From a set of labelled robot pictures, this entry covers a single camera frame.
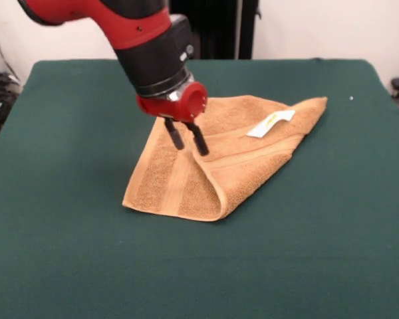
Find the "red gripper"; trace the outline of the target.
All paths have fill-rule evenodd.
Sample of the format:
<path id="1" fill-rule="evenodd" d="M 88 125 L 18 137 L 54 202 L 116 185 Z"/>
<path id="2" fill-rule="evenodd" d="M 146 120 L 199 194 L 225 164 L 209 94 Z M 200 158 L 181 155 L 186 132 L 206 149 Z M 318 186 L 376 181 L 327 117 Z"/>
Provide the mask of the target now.
<path id="1" fill-rule="evenodd" d="M 185 122 L 193 134 L 199 155 L 206 156 L 209 149 L 200 127 L 194 123 L 197 116 L 205 111 L 207 90 L 199 82 L 190 82 L 181 91 L 175 91 L 164 98 L 136 97 L 140 109 L 155 117 L 164 117 L 165 127 L 177 150 L 184 149 L 184 142 L 174 121 Z"/>

